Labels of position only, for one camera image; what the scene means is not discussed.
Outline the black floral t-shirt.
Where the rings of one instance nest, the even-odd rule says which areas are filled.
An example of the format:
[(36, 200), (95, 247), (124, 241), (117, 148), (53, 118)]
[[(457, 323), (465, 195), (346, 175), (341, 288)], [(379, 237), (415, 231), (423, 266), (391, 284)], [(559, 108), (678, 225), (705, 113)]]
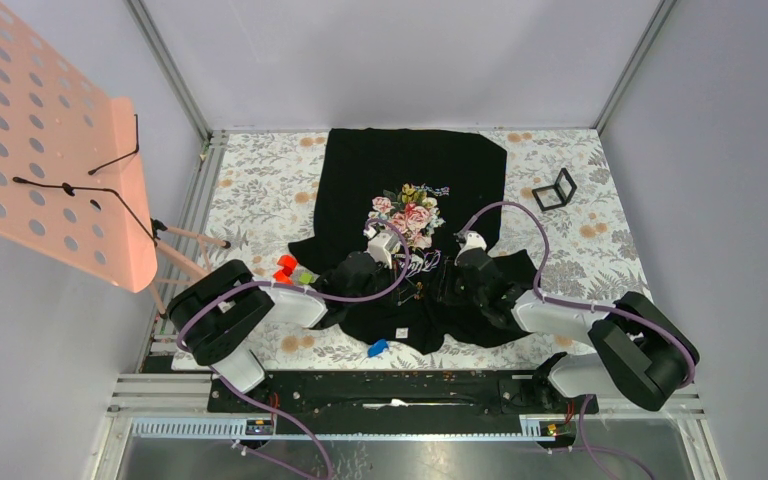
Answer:
[(437, 351), (446, 337), (459, 341), (436, 314), (428, 288), (441, 265), (456, 258), (456, 234), (464, 225), (471, 224), (489, 246), (498, 242), (501, 213), (495, 203), (504, 196), (506, 166), (506, 150), (479, 134), (330, 131), (313, 234), (290, 243), (291, 255), (319, 278), (366, 249), (362, 231), (368, 219), (385, 220), (402, 233), (396, 254), (410, 259), (406, 277), (424, 284), (424, 296), (392, 309), (362, 304), (318, 328), (337, 327), (366, 344), (397, 341), (422, 354)]

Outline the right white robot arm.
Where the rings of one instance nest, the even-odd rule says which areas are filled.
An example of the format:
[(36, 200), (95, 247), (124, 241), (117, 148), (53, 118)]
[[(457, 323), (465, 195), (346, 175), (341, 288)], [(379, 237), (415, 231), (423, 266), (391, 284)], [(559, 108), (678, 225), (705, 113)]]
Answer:
[(593, 348), (545, 361), (533, 386), (535, 402), (557, 412), (587, 394), (622, 395), (660, 410), (690, 381), (696, 347), (643, 294), (608, 303), (552, 297), (537, 291), (526, 251), (491, 257), (471, 249), (443, 263), (428, 288), (436, 314), (464, 343), (496, 346), (533, 334), (566, 337)]

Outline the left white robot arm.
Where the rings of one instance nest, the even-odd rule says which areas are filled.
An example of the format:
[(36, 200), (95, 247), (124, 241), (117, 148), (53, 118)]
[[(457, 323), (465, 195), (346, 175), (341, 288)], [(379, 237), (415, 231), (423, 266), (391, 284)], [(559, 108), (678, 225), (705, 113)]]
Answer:
[(248, 411), (269, 401), (266, 370), (244, 345), (264, 322), (312, 329), (341, 321), (347, 311), (386, 299), (407, 276), (410, 259), (386, 263), (370, 252), (354, 252), (311, 286), (257, 279), (241, 260), (232, 260), (175, 296), (166, 315), (178, 331), (178, 348), (197, 365), (232, 386), (232, 398)]

